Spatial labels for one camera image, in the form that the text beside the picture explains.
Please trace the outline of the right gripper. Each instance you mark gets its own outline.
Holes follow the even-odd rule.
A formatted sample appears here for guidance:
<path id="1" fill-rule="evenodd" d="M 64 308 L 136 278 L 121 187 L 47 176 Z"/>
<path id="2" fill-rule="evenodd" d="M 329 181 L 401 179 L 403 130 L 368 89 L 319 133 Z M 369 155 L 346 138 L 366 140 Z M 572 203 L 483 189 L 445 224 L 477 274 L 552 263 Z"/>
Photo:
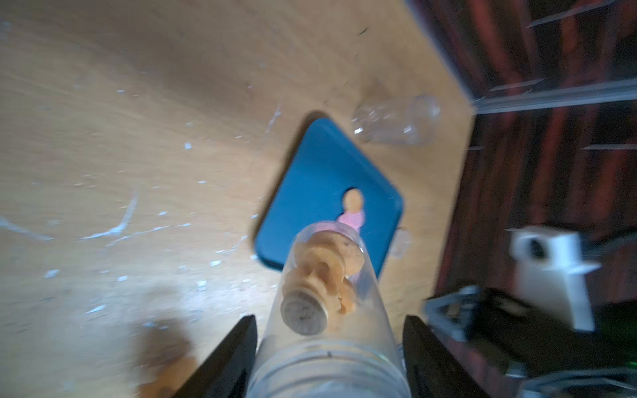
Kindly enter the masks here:
<path id="1" fill-rule="evenodd" d="M 428 298 L 423 309 L 434 329 L 519 380 L 520 397 L 636 395 L 635 358 L 502 290 L 466 285 Z"/>

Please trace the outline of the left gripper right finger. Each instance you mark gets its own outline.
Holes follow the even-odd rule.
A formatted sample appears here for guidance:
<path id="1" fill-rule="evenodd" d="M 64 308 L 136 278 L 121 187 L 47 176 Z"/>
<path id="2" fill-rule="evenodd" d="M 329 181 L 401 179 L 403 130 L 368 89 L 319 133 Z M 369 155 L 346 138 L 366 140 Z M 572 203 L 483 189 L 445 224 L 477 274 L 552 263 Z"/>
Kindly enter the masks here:
<path id="1" fill-rule="evenodd" d="M 475 398 L 488 395 L 418 316 L 406 316 L 402 345 L 406 377 L 413 397 Z"/>

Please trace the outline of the clear jar lid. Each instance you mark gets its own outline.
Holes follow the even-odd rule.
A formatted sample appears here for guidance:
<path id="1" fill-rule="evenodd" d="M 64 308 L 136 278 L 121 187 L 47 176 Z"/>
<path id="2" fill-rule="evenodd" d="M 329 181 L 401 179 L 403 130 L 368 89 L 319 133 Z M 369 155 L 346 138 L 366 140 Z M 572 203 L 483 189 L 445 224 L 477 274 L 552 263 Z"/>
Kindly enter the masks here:
<path id="1" fill-rule="evenodd" d="M 392 239 L 388 255 L 393 259 L 401 259 L 409 250 L 411 245 L 411 234 L 404 227 L 396 229 Z"/>

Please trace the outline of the clear jar with cookies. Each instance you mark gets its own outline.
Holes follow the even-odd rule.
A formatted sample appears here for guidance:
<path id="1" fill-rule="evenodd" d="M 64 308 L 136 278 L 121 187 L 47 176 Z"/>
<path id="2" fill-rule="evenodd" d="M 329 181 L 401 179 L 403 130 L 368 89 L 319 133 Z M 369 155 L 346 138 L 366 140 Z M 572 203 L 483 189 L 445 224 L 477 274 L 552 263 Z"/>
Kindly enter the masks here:
<path id="1" fill-rule="evenodd" d="M 427 95 L 363 101 L 352 117 L 353 135 L 364 143 L 418 145 L 431 141 L 441 106 Z"/>

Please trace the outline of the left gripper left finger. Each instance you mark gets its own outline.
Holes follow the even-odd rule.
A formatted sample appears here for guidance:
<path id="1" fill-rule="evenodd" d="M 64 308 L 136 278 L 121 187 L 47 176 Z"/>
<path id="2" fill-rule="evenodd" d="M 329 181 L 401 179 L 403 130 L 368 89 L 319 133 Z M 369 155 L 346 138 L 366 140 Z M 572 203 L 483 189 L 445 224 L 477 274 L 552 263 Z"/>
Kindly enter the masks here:
<path id="1" fill-rule="evenodd" d="M 245 397 L 257 343 L 255 315 L 241 318 L 173 397 Z"/>

